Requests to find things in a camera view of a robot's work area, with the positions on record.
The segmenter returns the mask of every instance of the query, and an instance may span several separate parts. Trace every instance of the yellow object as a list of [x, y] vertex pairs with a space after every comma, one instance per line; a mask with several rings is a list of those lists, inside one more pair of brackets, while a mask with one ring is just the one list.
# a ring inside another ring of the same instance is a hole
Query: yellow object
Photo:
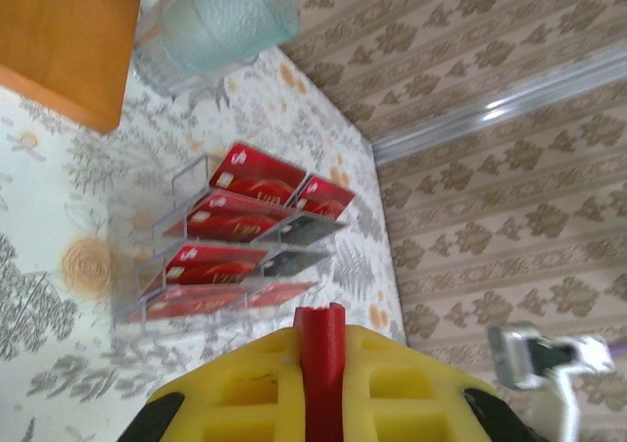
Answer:
[[[344, 442], [490, 442], [462, 390], [487, 383], [346, 326]], [[305, 442], [299, 330], [285, 328], [158, 390], [185, 399], [161, 442]]]

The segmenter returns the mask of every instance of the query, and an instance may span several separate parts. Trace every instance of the purple cable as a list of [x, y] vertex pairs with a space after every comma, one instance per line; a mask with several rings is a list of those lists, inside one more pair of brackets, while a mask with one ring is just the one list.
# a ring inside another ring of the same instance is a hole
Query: purple cable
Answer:
[[607, 344], [607, 348], [609, 349], [609, 354], [613, 359], [623, 357], [627, 355], [627, 339], [622, 339], [620, 341], [614, 341], [611, 344]]

